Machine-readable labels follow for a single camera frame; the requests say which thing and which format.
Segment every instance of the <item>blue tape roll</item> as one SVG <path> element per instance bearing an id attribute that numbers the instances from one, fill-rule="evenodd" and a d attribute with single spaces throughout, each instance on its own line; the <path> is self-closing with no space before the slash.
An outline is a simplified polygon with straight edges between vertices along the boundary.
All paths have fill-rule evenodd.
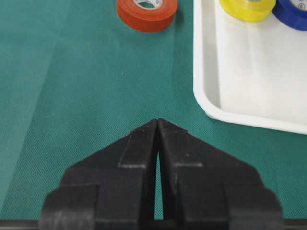
<path id="1" fill-rule="evenodd" d="M 284 24 L 297 30 L 307 31 L 307 0 L 300 2 L 302 3 L 295 6 L 290 0 L 277 0 L 273 14 Z"/>

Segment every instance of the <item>tray rim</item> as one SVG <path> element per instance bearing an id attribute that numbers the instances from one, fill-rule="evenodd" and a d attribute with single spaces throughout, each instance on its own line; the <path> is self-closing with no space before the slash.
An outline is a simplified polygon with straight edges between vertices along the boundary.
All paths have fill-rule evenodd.
<path id="1" fill-rule="evenodd" d="M 222 110 L 210 102 L 205 92 L 204 82 L 204 57 L 203 57 L 203 15 L 202 1 L 194 0 L 193 5 L 193 92 L 199 106 L 208 117 L 228 123 L 275 129 L 307 135 L 307 125 L 300 123 L 274 120 L 270 118 L 236 114 Z"/>

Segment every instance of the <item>red tape roll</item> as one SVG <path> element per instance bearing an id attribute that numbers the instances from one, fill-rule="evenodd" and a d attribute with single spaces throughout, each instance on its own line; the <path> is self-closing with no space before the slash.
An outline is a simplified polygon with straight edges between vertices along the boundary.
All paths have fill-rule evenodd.
<path id="1" fill-rule="evenodd" d="M 158 32 L 170 26 L 177 10 L 177 0 L 154 0 L 156 8 L 145 8 L 140 2 L 150 0 L 117 0 L 117 13 L 131 28 L 143 32 Z"/>

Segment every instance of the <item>tape roll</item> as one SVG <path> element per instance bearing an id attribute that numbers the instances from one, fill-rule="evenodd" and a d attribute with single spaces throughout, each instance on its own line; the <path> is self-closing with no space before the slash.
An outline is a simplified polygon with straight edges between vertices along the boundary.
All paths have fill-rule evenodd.
<path id="1" fill-rule="evenodd" d="M 307 31 L 307 0 L 277 0 L 273 14 L 284 24 Z"/>
<path id="2" fill-rule="evenodd" d="M 140 3 L 150 3 L 145 8 Z M 170 26 L 177 10 L 177 0 L 117 0 L 117 13 L 129 27 L 143 32 L 158 32 Z"/>
<path id="3" fill-rule="evenodd" d="M 244 22 L 261 22 L 267 18 L 276 0 L 220 0 L 223 9 Z"/>

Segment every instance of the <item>green cloth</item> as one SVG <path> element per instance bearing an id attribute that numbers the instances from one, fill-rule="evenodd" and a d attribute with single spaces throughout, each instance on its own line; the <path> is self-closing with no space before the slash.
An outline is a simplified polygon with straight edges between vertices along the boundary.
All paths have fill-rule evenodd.
<path id="1" fill-rule="evenodd" d="M 116 0 L 2 0 L 0 219 L 39 218 L 68 166 L 160 117 L 255 166 L 285 217 L 306 218 L 307 136 L 209 119 L 192 81 L 192 0 L 155 34 Z"/>

